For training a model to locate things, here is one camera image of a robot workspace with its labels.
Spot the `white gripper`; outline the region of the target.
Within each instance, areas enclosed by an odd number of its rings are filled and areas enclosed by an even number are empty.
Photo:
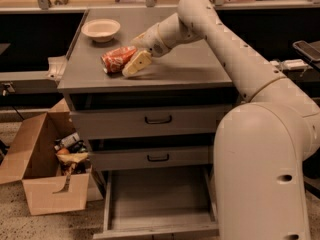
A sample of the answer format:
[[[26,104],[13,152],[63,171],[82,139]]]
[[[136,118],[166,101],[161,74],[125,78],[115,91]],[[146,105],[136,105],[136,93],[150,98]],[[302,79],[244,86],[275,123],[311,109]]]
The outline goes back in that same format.
[[[138,50],[122,70],[125,77],[131,77],[147,67],[152,62],[152,56],[162,57],[171,51],[164,42],[160,23],[133,38],[131,44],[137,48],[146,48],[152,55],[146,50]]]

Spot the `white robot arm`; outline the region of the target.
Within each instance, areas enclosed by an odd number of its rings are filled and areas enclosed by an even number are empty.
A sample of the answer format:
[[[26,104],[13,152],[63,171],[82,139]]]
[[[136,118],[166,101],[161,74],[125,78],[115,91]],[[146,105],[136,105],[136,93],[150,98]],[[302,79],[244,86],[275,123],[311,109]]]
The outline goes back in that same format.
[[[180,0],[172,16],[135,37],[125,76],[174,47],[203,39],[243,104],[221,120],[214,176],[221,240],[311,240],[302,163],[320,147],[320,109],[222,23],[209,0]]]

